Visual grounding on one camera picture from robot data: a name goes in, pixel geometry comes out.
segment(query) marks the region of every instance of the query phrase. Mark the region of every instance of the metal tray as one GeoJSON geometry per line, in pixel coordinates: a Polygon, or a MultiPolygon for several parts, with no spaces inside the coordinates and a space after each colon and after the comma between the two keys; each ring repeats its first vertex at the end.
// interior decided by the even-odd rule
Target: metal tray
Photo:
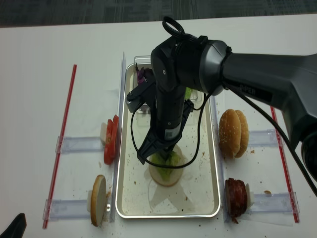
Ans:
{"type": "MultiPolygon", "coordinates": [[[[142,66],[151,67],[149,63],[142,66]]],[[[130,65],[126,71],[124,100],[133,89],[135,69],[130,65]]],[[[189,122],[198,119],[194,111],[189,122]]],[[[193,164],[184,169],[180,181],[172,187],[156,184],[150,175],[149,166],[142,165],[136,156],[130,132],[132,114],[123,105],[122,137],[116,187],[116,210],[123,218],[188,218],[213,217],[220,210],[218,168],[215,156],[214,134],[211,128],[211,108],[205,106],[201,123],[201,143],[193,164]]],[[[133,123],[135,141],[140,147],[150,126],[149,114],[136,114],[133,123]]],[[[187,160],[195,152],[197,123],[188,123],[182,139],[177,143],[187,160]]]]}

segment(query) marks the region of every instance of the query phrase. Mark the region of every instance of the red straw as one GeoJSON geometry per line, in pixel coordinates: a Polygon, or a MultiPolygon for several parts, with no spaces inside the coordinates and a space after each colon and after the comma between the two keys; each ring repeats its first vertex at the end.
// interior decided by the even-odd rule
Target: red straw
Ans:
{"type": "MultiPolygon", "coordinates": [[[[68,115],[68,110],[69,110],[69,105],[70,105],[70,99],[71,99],[71,94],[73,92],[73,87],[74,87],[74,82],[75,82],[76,69],[77,69],[77,65],[74,64],[73,73],[71,75],[71,80],[70,80],[70,85],[69,85],[69,90],[68,90],[68,97],[67,97],[67,102],[66,102],[66,107],[65,107],[65,112],[64,112],[63,124],[62,124],[61,130],[60,130],[60,136],[59,136],[60,138],[64,137],[64,133],[65,133],[67,115],[68,115]]],[[[45,214],[46,219],[44,219],[44,222],[43,222],[43,229],[46,229],[48,227],[50,206],[51,206],[51,202],[53,199],[53,193],[54,193],[55,180],[56,180],[56,175],[57,175],[57,168],[58,168],[58,164],[59,164],[59,158],[60,158],[60,153],[56,153],[53,175],[52,175],[52,180],[51,180],[50,193],[49,193],[48,202],[46,203],[46,214],[45,214]]]]}
{"type": "MultiPolygon", "coordinates": [[[[272,113],[273,120],[277,123],[275,109],[273,107],[271,107],[271,113],[272,113]]],[[[283,168],[284,168],[287,189],[288,189],[288,192],[290,193],[290,196],[291,196],[291,203],[292,203],[293,211],[296,211],[296,207],[295,207],[295,203],[294,203],[294,196],[293,196],[293,188],[292,188],[291,178],[290,178],[289,173],[288,173],[288,168],[287,168],[287,163],[286,163],[286,159],[285,159],[284,148],[282,146],[281,136],[277,130],[275,130],[275,131],[276,131],[276,137],[277,137],[277,141],[278,141],[279,153],[281,154],[282,164],[283,164],[283,168]]],[[[298,213],[294,213],[293,215],[294,215],[295,223],[299,223],[298,213]]]]}

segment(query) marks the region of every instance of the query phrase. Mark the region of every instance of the bottom bun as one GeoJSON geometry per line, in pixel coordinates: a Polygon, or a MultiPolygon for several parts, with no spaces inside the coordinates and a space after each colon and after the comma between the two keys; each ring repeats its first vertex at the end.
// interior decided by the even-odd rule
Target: bottom bun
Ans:
{"type": "MultiPolygon", "coordinates": [[[[176,152],[180,157],[180,161],[178,162],[177,166],[185,164],[185,157],[183,156],[182,151],[178,145],[175,145],[173,151],[176,152]]],[[[170,187],[175,185],[179,181],[180,177],[182,177],[184,169],[174,169],[170,174],[169,180],[163,180],[162,176],[159,174],[157,170],[157,167],[149,165],[149,170],[151,177],[156,183],[162,186],[170,187]]]]}

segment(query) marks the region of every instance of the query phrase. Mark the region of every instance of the dark object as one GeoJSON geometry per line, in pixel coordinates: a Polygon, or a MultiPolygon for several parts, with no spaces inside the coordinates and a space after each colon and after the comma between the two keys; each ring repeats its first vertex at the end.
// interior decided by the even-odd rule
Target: dark object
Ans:
{"type": "Polygon", "coordinates": [[[225,182],[227,211],[234,223],[247,210],[248,197],[244,182],[229,178],[225,182]]]}
{"type": "MultiPolygon", "coordinates": [[[[157,46],[151,54],[157,85],[156,98],[152,98],[153,103],[156,100],[157,114],[151,114],[151,119],[153,116],[156,119],[156,138],[161,142],[170,141],[178,136],[177,132],[181,133],[184,105],[181,101],[184,100],[186,87],[204,92],[208,94],[208,98],[219,94],[224,85],[227,85],[226,88],[245,101],[247,99],[244,95],[247,95],[282,110],[290,143],[281,128],[272,123],[265,112],[262,115],[266,114],[266,118],[280,132],[300,168],[302,163],[294,149],[299,141],[303,141],[305,165],[312,176],[317,178],[317,147],[313,146],[317,133],[317,54],[234,54],[222,41],[185,34],[184,29],[169,17],[164,17],[163,26],[172,36],[157,46]],[[173,136],[166,136],[166,132],[171,130],[173,136]]],[[[317,196],[317,189],[304,170],[301,168],[317,196]]]]}
{"type": "Polygon", "coordinates": [[[0,238],[21,238],[26,228],[24,213],[17,215],[8,228],[0,235],[0,238]]]}

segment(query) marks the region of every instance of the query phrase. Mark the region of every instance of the white table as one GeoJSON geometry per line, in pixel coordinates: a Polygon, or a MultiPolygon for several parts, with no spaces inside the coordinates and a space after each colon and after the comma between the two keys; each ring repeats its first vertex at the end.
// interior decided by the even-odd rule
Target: white table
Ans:
{"type": "MultiPolygon", "coordinates": [[[[309,55],[317,52],[316,22],[317,15],[312,14],[181,24],[193,35],[223,40],[233,52],[309,55]]],[[[42,230],[72,66],[78,65],[77,81],[118,89],[122,52],[129,65],[134,56],[149,55],[167,37],[161,22],[0,29],[0,231],[24,212],[26,238],[316,237],[317,198],[286,147],[301,212],[300,224],[292,227],[249,221],[224,224],[219,213],[218,219],[183,220],[124,220],[116,215],[115,223],[102,228],[78,220],[49,222],[42,230]]]]}

